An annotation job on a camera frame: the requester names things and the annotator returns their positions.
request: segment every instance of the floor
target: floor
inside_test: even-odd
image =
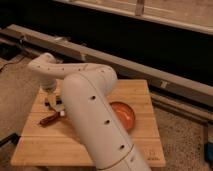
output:
[[[30,59],[8,65],[0,73],[0,139],[12,132],[18,134],[39,88],[38,80],[27,69]],[[7,61],[0,58],[0,67]],[[155,113],[166,158],[163,171],[210,171],[204,162],[204,126],[155,107]],[[37,167],[13,167],[10,159],[12,144],[0,148],[0,171],[39,171]],[[92,171],[94,168],[48,167],[51,171]]]

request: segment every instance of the wooden board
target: wooden board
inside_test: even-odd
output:
[[[61,82],[56,94],[59,94]],[[52,112],[44,106],[46,93],[39,91],[31,113],[24,126],[21,139],[11,163],[16,166],[92,166],[93,163],[67,118],[43,128],[39,121]],[[165,159],[156,119],[144,80],[119,80],[117,87],[107,97],[109,102],[129,104],[136,114],[136,125],[130,132],[151,167],[165,166]]]

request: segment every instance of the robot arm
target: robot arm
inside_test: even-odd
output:
[[[61,98],[67,116],[96,168],[150,171],[105,98],[116,84],[115,71],[106,65],[55,62],[46,53],[33,60],[29,67],[39,74],[45,90],[55,88],[55,78],[64,79]]]

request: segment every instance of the cable hole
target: cable hole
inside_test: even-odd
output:
[[[106,120],[106,121],[104,122],[105,125],[108,125],[109,123],[110,123],[110,120]]]
[[[130,161],[133,162],[135,160],[135,156],[132,156]]]
[[[120,149],[120,150],[123,150],[124,147],[125,147],[125,145],[121,145],[119,149]]]
[[[90,97],[90,100],[95,100],[95,99],[96,99],[95,96]]]

